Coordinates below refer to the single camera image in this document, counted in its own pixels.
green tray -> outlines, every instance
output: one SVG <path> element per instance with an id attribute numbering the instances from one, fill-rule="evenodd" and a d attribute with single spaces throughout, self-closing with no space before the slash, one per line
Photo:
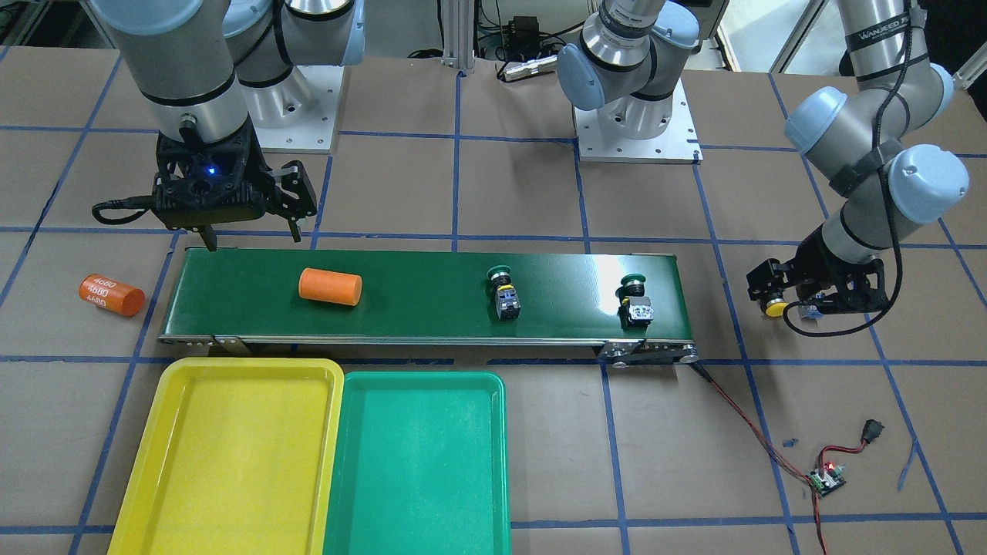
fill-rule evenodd
<path id="1" fill-rule="evenodd" d="M 509 555 L 503 382 L 353 372 L 343 386 L 326 555 Z"/>

floor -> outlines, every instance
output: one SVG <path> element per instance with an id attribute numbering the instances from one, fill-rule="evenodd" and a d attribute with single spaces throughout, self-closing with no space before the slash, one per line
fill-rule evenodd
<path id="1" fill-rule="evenodd" d="M 762 317 L 744 275 L 838 209 L 782 126 L 815 89 L 852 80 L 687 72 L 705 160 L 637 166 L 579 163 L 554 76 L 493 73 L 366 60 L 337 152 L 302 157 L 322 194 L 302 243 L 274 217 L 225 226 L 220 243 L 673 253 L 707 367 L 799 467 L 868 418 L 886 426 L 838 459 L 848 485 L 822 503 L 832 553 L 987 553 L 987 123 L 965 94 L 907 142 L 960 155 L 969 198 L 907 239 L 902 296 L 872 332 L 812 340 Z M 157 379 L 200 354 L 155 341 L 197 237 L 89 215 L 149 190 L 153 128 L 116 52 L 0 49 L 0 553 L 105 553 Z M 93 272 L 142 287 L 146 308 L 128 319 L 79 300 Z M 499 374 L 516 555 L 819 552 L 807 491 L 684 367 L 618 370 L 574 349 L 296 354 Z"/>

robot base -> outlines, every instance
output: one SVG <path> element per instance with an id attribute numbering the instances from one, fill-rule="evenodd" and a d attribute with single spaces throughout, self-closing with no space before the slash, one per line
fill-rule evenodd
<path id="1" fill-rule="evenodd" d="M 586 162 L 634 162 L 642 164 L 693 164 L 703 160 L 692 113 L 680 80 L 673 93 L 675 112 L 664 133 L 644 140 L 624 137 L 617 125 L 607 124 L 597 111 L 575 112 L 579 158 Z"/>
<path id="2" fill-rule="evenodd" d="M 300 65 L 319 104 L 300 122 L 286 127 L 256 127 L 264 152 L 329 154 L 335 149 L 342 98 L 343 68 Z"/>

orange cylinder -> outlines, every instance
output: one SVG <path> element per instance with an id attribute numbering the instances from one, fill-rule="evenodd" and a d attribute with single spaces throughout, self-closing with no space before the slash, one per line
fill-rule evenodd
<path id="1" fill-rule="evenodd" d="M 328 270 L 306 268 L 298 279 L 298 296 L 335 304 L 356 306 L 363 291 L 363 278 Z"/>
<path id="2" fill-rule="evenodd" d="M 144 306 L 144 291 L 99 274 L 82 280 L 79 298 L 124 316 L 133 316 Z"/>

robotic arm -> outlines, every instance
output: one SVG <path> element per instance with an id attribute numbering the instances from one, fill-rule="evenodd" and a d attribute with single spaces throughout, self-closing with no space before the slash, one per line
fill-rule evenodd
<path id="1" fill-rule="evenodd" d="M 94 217 L 117 225 L 151 211 L 215 250 L 212 224 L 269 212 L 287 219 L 300 241 L 297 220 L 317 209 L 312 185 L 299 161 L 279 171 L 267 166 L 245 99 L 277 97 L 251 102 L 259 119 L 261 106 L 294 112 L 311 100 L 285 97 L 304 93 L 285 93 L 284 83 L 297 80 L 296 62 L 358 63 L 361 0 L 93 0 L 93 7 L 160 130 L 151 195 L 101 202 Z M 359 33 L 340 33 L 352 31 L 356 17 Z M 109 218 L 108 209 L 137 211 Z"/>
<path id="2" fill-rule="evenodd" d="M 601 4 L 583 24 L 579 45 L 559 53 L 559 82 L 576 108 L 599 110 L 622 136 L 656 137 L 671 120 L 672 93 L 699 43 L 699 23 L 665 0 Z"/>
<path id="3" fill-rule="evenodd" d="M 837 4 L 861 92 L 817 91 L 792 113 L 785 134 L 847 201 L 801 242 L 794 258 L 783 264 L 769 259 L 747 274 L 751 300 L 787 321 L 789 287 L 796 288 L 795 305 L 814 308 L 806 317 L 886 313 L 895 295 L 889 299 L 885 292 L 876 256 L 895 249 L 900 283 L 898 241 L 936 221 L 969 187 L 953 154 L 929 144 L 906 149 L 899 141 L 952 97 L 949 74 L 929 63 L 925 12 L 909 0 Z M 825 293 L 832 287 L 835 292 Z"/>

